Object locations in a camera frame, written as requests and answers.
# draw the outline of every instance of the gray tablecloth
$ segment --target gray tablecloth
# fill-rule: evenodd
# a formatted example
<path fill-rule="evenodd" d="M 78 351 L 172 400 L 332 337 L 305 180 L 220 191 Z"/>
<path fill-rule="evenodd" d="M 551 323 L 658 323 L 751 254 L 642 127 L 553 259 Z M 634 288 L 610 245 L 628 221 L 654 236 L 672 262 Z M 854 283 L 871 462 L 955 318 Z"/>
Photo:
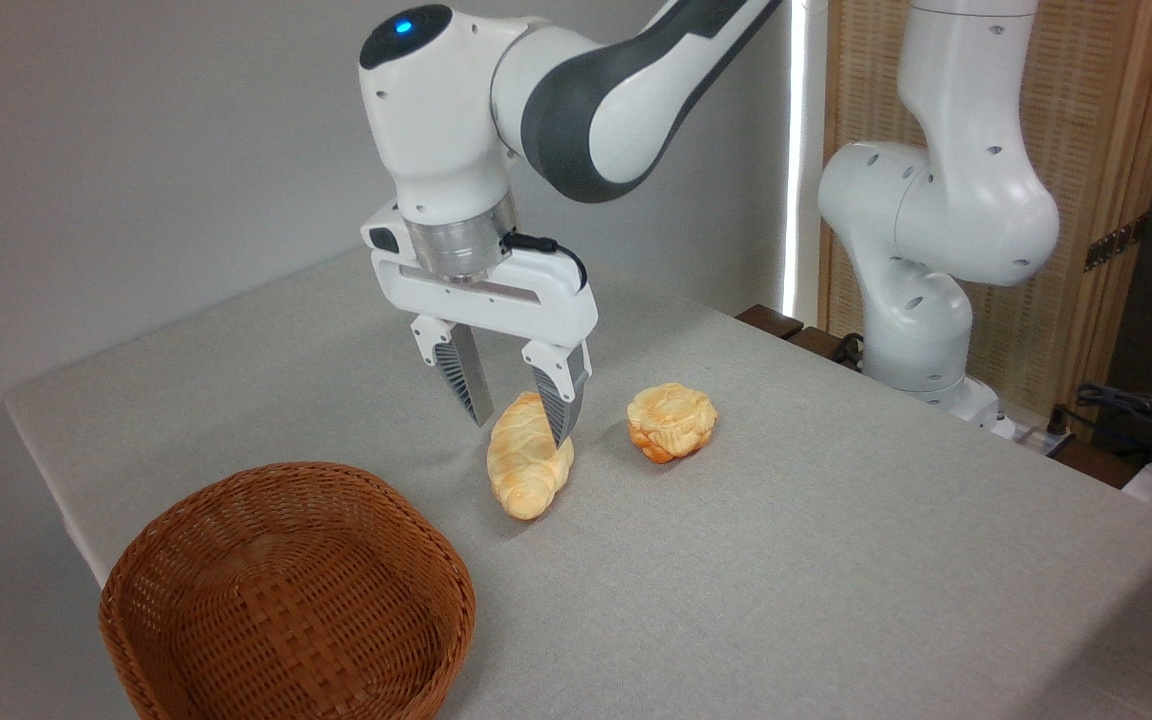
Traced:
<path fill-rule="evenodd" d="M 1151 506 L 672 293 L 591 283 L 576 464 L 531 524 L 493 500 L 488 429 L 420 364 L 362 251 L 8 407 L 99 579 L 233 471 L 379 473 L 479 598 L 444 717 L 1152 717 Z M 521 340 L 479 347 L 497 407 L 531 388 Z M 659 467 L 626 406 L 668 381 L 721 419 Z"/>

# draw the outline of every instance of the wicker basket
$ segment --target wicker basket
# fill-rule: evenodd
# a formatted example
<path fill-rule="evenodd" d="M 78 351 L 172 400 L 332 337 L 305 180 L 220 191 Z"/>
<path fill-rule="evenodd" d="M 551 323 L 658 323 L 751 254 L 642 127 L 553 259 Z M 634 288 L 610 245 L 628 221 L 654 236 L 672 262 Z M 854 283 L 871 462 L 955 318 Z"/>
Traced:
<path fill-rule="evenodd" d="M 268 465 L 114 566 L 100 626 L 141 717 L 433 717 L 473 632 L 465 562 L 374 475 Z"/>

